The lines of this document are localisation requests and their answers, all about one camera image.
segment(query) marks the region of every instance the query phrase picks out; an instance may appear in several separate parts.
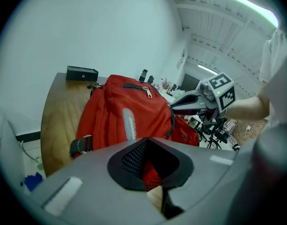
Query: ceiling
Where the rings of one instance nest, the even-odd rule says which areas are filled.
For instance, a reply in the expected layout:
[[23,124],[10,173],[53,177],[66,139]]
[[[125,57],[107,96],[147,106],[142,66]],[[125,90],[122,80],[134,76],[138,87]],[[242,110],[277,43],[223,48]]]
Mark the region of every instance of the ceiling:
[[182,28],[191,31],[187,62],[226,72],[242,97],[254,96],[264,42],[275,27],[235,0],[175,0]]

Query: white cabinet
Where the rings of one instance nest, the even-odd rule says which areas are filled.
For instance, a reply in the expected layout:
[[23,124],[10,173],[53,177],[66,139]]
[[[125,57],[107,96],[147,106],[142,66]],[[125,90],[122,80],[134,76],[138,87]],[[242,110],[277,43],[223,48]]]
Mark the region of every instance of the white cabinet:
[[6,182],[23,192],[25,172],[22,149],[0,110],[0,171]]

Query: wooden tabletop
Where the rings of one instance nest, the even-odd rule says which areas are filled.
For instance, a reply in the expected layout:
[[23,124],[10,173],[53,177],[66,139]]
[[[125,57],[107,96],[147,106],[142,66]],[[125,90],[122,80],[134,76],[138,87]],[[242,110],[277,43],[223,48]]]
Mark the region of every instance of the wooden tabletop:
[[[106,78],[97,82],[104,84]],[[79,120],[90,97],[88,85],[95,82],[66,81],[65,73],[57,73],[44,105],[41,121],[41,156],[46,176],[72,159],[69,148],[75,139]]]

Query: ceiling light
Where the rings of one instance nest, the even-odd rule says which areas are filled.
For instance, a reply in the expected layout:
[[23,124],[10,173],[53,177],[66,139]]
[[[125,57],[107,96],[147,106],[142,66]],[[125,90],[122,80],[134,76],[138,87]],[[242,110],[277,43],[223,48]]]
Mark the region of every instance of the ceiling light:
[[271,11],[269,11],[265,8],[259,7],[258,5],[254,4],[250,1],[247,1],[247,0],[236,0],[236,1],[243,3],[246,6],[254,9],[258,13],[260,13],[263,17],[265,17],[268,21],[270,21],[276,28],[278,27],[279,21],[278,21],[277,17]]
[[216,72],[214,72],[214,71],[212,71],[212,70],[210,70],[210,69],[208,69],[208,68],[206,68],[206,67],[204,67],[204,66],[202,66],[202,65],[198,65],[198,67],[199,67],[199,68],[202,68],[202,69],[204,69],[204,70],[207,70],[208,72],[213,73],[213,74],[215,74],[215,75],[218,74],[218,73],[216,73]]

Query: blue cloth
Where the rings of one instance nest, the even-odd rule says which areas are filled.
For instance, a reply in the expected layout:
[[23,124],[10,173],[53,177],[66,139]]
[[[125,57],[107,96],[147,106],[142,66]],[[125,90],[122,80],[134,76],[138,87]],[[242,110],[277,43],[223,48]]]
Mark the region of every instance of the blue cloth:
[[39,173],[36,173],[35,176],[29,175],[25,178],[25,184],[27,188],[32,192],[34,188],[38,186],[39,183],[43,181],[42,176]]

